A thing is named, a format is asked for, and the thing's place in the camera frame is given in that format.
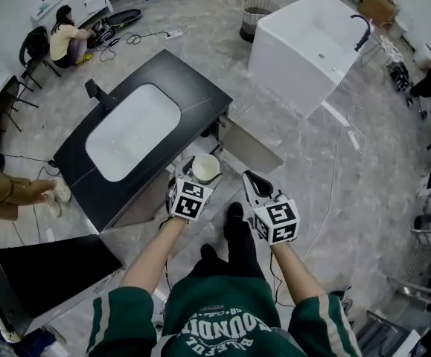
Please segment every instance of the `black chair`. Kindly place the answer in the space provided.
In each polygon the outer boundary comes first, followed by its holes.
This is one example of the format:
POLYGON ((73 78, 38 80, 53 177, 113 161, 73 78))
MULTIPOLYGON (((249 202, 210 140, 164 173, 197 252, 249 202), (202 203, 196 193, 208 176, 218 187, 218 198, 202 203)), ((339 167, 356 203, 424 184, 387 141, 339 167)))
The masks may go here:
POLYGON ((48 42, 48 34, 46 32, 45 27, 37 27, 33 29, 25 38, 25 41, 20 48, 20 63, 25 68, 25 72, 22 74, 22 78, 26 78, 27 76, 33 80, 36 85, 40 88, 41 85, 35 81, 35 79, 31 76, 36 69, 36 67, 42 63, 46 67, 49 67, 53 72, 58 76, 61 75, 54 69, 54 67, 47 62, 45 59, 50 52, 50 43, 48 42), (28 61, 25 60, 25 53, 30 56, 28 61))
POLYGON ((17 78, 15 76, 12 76, 9 79, 9 81, 7 83, 5 83, 5 86, 0 91, 0 114, 7 114, 8 117, 10 118, 10 120, 12 121, 12 123, 15 124, 15 127, 21 132, 22 130, 20 129, 20 127, 18 127, 18 125, 15 123, 15 121, 13 120, 13 118, 10 115, 12 110, 14 110, 16 112, 19 111, 15 107, 13 107, 13 104, 15 103, 15 101, 19 101, 19 102, 23 102, 23 103, 28 104, 28 105, 33 106, 33 107, 38 108, 38 106, 36 104, 27 102, 26 100, 20 99, 18 97, 20 85, 24 86, 25 88, 27 88, 30 91, 33 91, 28 86, 26 86, 24 83, 17 80, 17 78))

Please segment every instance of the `chair leg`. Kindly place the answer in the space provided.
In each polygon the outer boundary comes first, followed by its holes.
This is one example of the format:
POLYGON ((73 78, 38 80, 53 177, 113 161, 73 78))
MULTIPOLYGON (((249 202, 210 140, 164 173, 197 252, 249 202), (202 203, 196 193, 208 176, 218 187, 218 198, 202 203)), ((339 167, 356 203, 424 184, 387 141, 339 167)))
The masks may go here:
POLYGON ((23 82, 18 81, 20 85, 22 85, 23 87, 25 87, 26 89, 30 90, 31 92, 33 92, 33 89, 30 89, 27 85, 25 85, 23 82))
POLYGON ((39 108, 39 106, 37 106, 36 104, 30 103, 30 102, 28 102, 26 100, 23 100, 23 99, 20 99, 20 98, 15 98, 15 100, 18 100, 19 102, 23 102, 23 103, 28 104, 30 106, 39 108))
POLYGON ((31 73, 28 73, 28 78, 30 78, 31 80, 33 80, 33 81, 36 83, 36 85, 40 88, 40 90, 42 90, 41 85, 40 85, 37 81, 35 81, 35 80, 33 79, 33 77, 31 76, 31 73))
POLYGON ((58 77, 60 77, 60 78, 61 78, 60 73, 58 73, 58 71, 56 71, 56 69, 53 67, 53 65, 52 65, 51 63, 46 62, 46 61, 43 61, 43 63, 44 63, 46 66, 49 66, 49 68, 50 68, 51 70, 53 70, 53 72, 54 72, 58 77))
POLYGON ((10 114, 8 112, 5 112, 5 114, 7 114, 7 116, 10 118, 10 120, 12 121, 12 123, 15 124, 15 127, 21 132, 22 130, 20 129, 20 127, 18 126, 18 124, 15 123, 15 121, 10 116, 10 114))

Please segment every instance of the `yellow shirt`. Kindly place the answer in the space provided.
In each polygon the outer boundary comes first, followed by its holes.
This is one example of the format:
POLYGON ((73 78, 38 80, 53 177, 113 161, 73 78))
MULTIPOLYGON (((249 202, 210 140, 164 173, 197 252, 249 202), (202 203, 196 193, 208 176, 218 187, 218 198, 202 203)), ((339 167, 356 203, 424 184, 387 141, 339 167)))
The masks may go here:
POLYGON ((51 60, 61 60, 68 53, 71 39, 78 33, 78 28, 73 25, 60 25, 55 34, 50 38, 51 60))

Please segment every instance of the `yellow shoe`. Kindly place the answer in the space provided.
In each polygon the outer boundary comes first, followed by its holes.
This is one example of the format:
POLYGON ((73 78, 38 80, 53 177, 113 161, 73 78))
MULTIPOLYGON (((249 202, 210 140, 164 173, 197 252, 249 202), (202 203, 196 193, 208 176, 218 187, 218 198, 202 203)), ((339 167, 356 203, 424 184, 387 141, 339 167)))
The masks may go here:
POLYGON ((76 66, 80 66, 83 63, 88 62, 92 57, 93 57, 92 54, 85 54, 84 56, 81 57, 79 61, 76 62, 76 66))

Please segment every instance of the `black faucet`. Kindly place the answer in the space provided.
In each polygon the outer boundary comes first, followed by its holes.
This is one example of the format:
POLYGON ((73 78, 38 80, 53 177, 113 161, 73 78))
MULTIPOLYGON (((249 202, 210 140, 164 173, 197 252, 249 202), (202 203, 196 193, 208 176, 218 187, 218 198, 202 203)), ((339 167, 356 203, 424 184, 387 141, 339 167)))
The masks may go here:
POLYGON ((352 15, 351 18, 355 19, 356 17, 359 17, 360 19, 363 19, 365 21, 365 23, 367 24, 367 30, 364 32, 363 37, 361 38, 361 40, 356 44, 356 47, 354 48, 355 51, 359 51, 359 49, 361 49, 361 47, 368 41, 370 35, 371 35, 371 24, 369 23, 369 21, 367 20, 366 17, 361 16, 361 15, 352 15))
POLYGON ((86 87, 88 96, 90 98, 95 97, 99 100, 106 110, 112 110, 117 106, 115 99, 106 94, 106 92, 104 92, 94 80, 89 80, 84 86, 86 87))

